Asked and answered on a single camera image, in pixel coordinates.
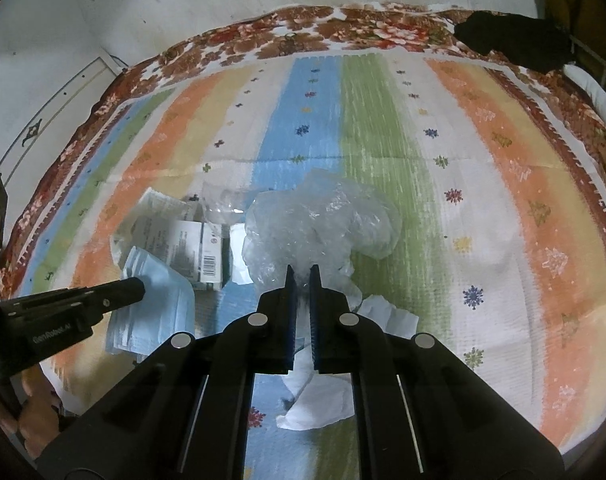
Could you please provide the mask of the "person's left hand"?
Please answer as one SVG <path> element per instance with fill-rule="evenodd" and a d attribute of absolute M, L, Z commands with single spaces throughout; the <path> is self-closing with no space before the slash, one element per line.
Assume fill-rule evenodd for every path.
<path fill-rule="evenodd" d="M 0 403 L 0 428 L 8 436 L 20 434 L 26 452 L 35 460 L 60 434 L 60 399 L 38 364 L 24 370 L 20 374 L 20 382 L 26 402 L 22 404 L 18 417 L 12 416 Z"/>

